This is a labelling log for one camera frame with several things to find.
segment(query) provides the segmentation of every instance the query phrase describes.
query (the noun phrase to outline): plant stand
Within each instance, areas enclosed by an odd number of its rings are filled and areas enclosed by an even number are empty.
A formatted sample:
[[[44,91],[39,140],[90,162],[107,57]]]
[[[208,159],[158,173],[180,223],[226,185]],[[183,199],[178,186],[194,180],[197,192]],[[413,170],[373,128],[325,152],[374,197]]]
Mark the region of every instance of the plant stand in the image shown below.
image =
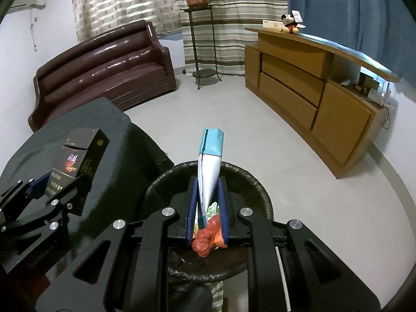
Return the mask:
[[[214,42],[214,57],[215,57],[215,69],[201,69],[199,70],[198,67],[198,56],[196,54],[196,43],[195,43],[195,33],[193,31],[193,20],[192,20],[192,12],[193,11],[201,11],[201,10],[207,10],[209,9],[211,12],[211,25],[212,25],[212,38]],[[214,18],[212,16],[212,6],[195,6],[195,7],[189,7],[187,9],[183,9],[183,11],[186,11],[189,14],[189,26],[191,28],[191,36],[192,36],[192,47],[193,47],[193,55],[195,57],[195,67],[196,71],[192,73],[192,76],[195,77],[198,80],[198,90],[201,88],[200,80],[204,79],[206,77],[211,77],[214,75],[217,75],[218,79],[220,77],[218,76],[218,66],[217,66],[217,50],[215,46],[215,33],[214,33]],[[200,47],[210,47],[209,45],[201,45]]]

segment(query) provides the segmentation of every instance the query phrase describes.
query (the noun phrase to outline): trash can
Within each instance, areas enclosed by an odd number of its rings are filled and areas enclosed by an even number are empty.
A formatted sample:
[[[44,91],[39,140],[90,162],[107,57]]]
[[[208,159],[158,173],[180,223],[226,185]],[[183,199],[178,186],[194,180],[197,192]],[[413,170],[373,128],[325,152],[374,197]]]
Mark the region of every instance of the trash can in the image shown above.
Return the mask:
[[[191,176],[196,176],[198,161],[174,166],[147,189],[139,211],[139,218],[146,219],[156,210],[169,206],[174,195],[187,191]],[[269,195],[260,182],[248,171],[221,162],[220,176],[225,177],[230,192],[244,197],[246,206],[273,220],[273,208]],[[171,248],[168,255],[169,282],[192,283],[219,282],[247,269],[245,248],[215,249],[207,257],[199,257],[192,249]]]

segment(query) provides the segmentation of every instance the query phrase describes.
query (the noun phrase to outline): black box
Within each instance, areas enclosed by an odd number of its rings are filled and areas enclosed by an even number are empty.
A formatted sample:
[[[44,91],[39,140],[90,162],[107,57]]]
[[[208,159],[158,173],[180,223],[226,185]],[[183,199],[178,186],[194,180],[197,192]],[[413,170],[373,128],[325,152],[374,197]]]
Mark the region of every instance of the black box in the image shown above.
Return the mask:
[[[108,138],[100,129],[71,130],[58,152],[45,195],[53,197],[82,174],[88,175],[92,181],[108,143]]]
[[[358,85],[360,87],[365,87],[367,83],[371,83],[371,80],[374,81],[374,79],[371,76],[368,76],[367,74],[364,74],[363,72],[360,72],[360,77],[358,78]]]

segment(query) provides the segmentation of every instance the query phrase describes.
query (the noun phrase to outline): brown leather sofa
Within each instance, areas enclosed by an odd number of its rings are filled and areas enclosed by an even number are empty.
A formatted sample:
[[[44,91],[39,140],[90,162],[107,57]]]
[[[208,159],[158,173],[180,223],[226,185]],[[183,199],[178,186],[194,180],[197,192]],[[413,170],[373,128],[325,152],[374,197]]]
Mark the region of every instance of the brown leather sofa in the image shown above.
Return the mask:
[[[40,67],[33,79],[33,132],[99,97],[126,110],[176,90],[169,49],[159,44],[151,22],[136,21],[82,42]]]

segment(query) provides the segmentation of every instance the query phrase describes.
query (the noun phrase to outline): small box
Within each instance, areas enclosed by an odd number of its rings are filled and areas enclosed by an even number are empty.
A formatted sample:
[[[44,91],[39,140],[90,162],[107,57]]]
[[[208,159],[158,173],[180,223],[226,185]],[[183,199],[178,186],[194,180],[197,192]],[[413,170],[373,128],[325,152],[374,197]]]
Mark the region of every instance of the small box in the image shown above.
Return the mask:
[[[371,76],[368,76],[367,74],[361,73],[360,72],[360,77],[358,78],[358,85],[360,87],[364,87],[366,86],[367,83],[369,83],[369,81],[374,81],[374,79]]]
[[[366,81],[365,87],[368,89],[375,89],[376,91],[379,89],[380,82],[376,80],[368,80]]]
[[[370,89],[368,93],[368,98],[377,104],[382,104],[383,96],[382,94],[378,93],[377,90]]]
[[[88,175],[92,181],[108,143],[108,138],[100,129],[71,130],[58,152],[45,195],[53,197],[82,174]]]
[[[284,26],[283,21],[263,20],[263,28],[280,30]]]

